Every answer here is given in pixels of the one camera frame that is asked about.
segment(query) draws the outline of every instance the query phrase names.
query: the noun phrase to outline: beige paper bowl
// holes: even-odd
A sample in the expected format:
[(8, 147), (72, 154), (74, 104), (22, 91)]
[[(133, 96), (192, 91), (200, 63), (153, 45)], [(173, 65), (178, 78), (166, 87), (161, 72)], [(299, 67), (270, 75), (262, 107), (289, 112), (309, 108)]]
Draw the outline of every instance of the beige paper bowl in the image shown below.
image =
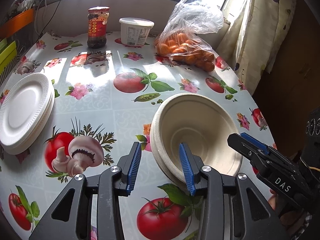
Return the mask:
[(242, 155), (228, 146), (231, 133), (239, 132), (215, 101), (197, 94), (176, 94), (167, 98), (153, 117), (151, 150), (160, 169), (178, 185), (185, 183), (179, 158), (181, 142), (187, 142), (192, 154), (200, 156), (205, 165), (234, 176)]

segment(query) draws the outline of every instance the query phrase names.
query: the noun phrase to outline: red label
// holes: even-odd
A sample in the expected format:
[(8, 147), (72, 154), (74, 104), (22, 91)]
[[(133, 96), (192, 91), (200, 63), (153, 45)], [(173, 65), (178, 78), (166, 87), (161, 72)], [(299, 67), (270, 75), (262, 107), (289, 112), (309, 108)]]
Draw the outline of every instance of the red label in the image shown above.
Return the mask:
[(106, 21), (89, 20), (88, 36), (89, 37), (100, 37), (100, 36), (106, 35), (107, 23), (103, 24), (103, 22), (106, 23)]

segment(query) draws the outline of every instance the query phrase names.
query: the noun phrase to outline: blue gripper pad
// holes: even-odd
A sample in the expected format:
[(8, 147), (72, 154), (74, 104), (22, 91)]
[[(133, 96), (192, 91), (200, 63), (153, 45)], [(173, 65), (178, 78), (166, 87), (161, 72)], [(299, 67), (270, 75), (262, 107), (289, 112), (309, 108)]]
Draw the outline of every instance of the blue gripper pad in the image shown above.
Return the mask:
[(138, 144), (136, 151), (134, 153), (134, 157), (132, 159), (130, 169), (128, 172), (127, 179), (127, 193), (130, 195), (131, 191), (133, 191), (134, 184), (136, 183), (136, 178), (138, 174), (138, 169), (141, 161), (141, 144)]
[(188, 189), (188, 191), (190, 191), (191, 195), (194, 196), (196, 194), (196, 187), (194, 184), (194, 176), (193, 176), (193, 172), (191, 169), (191, 165), (190, 165), (187, 153), (186, 153), (182, 143), (180, 143), (179, 155), (180, 155), (180, 161), (181, 161), (181, 165), (182, 165), (184, 178), (185, 178), (186, 184), (187, 184), (187, 189)]
[(249, 134), (247, 134), (245, 132), (241, 133), (240, 135), (241, 135), (242, 138), (244, 138), (248, 142), (252, 143), (255, 147), (257, 147), (260, 150), (262, 150), (265, 155), (269, 155), (267, 147), (263, 143), (259, 142), (257, 139), (253, 138), (252, 136), (250, 136)]

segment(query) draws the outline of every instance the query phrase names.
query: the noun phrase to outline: bowl rim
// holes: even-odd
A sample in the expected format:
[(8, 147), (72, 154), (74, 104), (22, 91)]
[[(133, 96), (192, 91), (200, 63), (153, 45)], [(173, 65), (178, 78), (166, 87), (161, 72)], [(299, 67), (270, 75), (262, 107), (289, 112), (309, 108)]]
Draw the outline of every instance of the bowl rim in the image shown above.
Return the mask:
[[(233, 128), (234, 131), (239, 134), (238, 128), (236, 127), (235, 122), (233, 121), (230, 114), (221, 105), (219, 105), (217, 102), (215, 102), (211, 98), (208, 98), (206, 96), (199, 95), (199, 94), (179, 93), (179, 94), (172, 95), (171, 97), (163, 101), (163, 103), (159, 106), (158, 110), (156, 111), (151, 123), (151, 132), (150, 132), (151, 150), (160, 169), (164, 172), (164, 174), (166, 174), (166, 176), (169, 179), (177, 183), (179, 182), (185, 183), (184, 174), (174, 165), (174, 163), (171, 161), (171, 159), (167, 155), (160, 131), (161, 131), (161, 120), (164, 117), (164, 114), (166, 113), (166, 108), (168, 107), (168, 104), (172, 105), (173, 100), (175, 101), (177, 100), (177, 98), (181, 98), (181, 97), (189, 97), (189, 98), (194, 97), (195, 101), (198, 101), (201, 103), (204, 103), (202, 99), (209, 100), (211, 104), (216, 105), (217, 108), (219, 108), (222, 112), (224, 112), (224, 114), (227, 115), (227, 117), (231, 120), (231, 123), (230, 123), (231, 128)], [(228, 172), (228, 175), (230, 176), (236, 175), (242, 164), (242, 158), (243, 158), (242, 155), (237, 153), (236, 151), (234, 152), (236, 157), (233, 163), (230, 164), (230, 169)]]

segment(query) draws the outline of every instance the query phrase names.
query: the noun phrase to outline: nutrition label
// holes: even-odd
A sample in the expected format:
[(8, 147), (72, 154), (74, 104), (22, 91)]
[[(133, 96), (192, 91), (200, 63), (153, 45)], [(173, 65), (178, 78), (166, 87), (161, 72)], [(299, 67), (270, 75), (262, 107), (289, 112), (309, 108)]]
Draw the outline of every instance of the nutrition label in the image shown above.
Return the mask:
[(150, 28), (127, 28), (128, 45), (140, 46), (144, 44), (145, 38), (149, 33)]

